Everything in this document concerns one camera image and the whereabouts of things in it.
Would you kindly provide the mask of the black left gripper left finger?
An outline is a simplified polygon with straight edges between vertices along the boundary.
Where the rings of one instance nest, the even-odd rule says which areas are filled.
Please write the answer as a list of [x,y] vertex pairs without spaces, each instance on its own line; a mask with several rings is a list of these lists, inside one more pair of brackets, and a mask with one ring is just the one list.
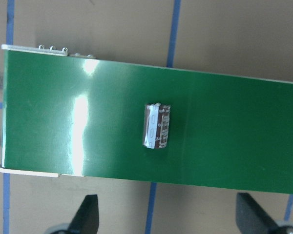
[[98,229],[98,196],[86,195],[67,230],[70,234],[96,234]]

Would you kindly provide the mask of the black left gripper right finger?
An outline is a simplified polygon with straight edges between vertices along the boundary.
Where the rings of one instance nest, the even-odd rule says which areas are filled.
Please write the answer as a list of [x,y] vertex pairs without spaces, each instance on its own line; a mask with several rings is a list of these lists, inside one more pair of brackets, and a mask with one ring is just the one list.
[[281,234],[282,229],[248,193],[236,195],[236,225],[242,234]]

